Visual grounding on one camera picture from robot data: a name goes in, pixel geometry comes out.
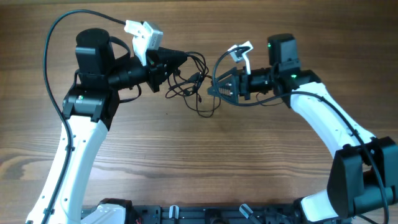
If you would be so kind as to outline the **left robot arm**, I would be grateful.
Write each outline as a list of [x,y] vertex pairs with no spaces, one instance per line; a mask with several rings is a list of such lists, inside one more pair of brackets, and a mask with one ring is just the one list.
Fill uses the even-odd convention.
[[92,28],[76,37],[78,70],[63,100],[62,132],[44,188],[27,223],[80,223],[83,197],[94,159],[123,100],[122,89],[147,83],[153,92],[176,72],[187,54],[158,48],[138,56],[114,56],[113,44],[127,45],[104,29]]

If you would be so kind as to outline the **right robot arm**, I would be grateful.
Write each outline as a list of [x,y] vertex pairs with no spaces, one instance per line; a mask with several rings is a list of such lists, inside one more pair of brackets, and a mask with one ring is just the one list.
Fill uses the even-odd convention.
[[241,69],[213,74],[208,94],[231,105],[251,105],[251,94],[273,92],[299,114],[318,134],[333,163],[327,187],[300,198],[287,215],[291,223],[344,223],[353,217],[383,209],[389,221],[389,206],[397,203],[397,144],[378,138],[361,127],[331,97],[311,70],[302,70],[297,42],[292,34],[272,35],[267,40],[269,67],[253,70],[250,42],[234,45],[227,54]]

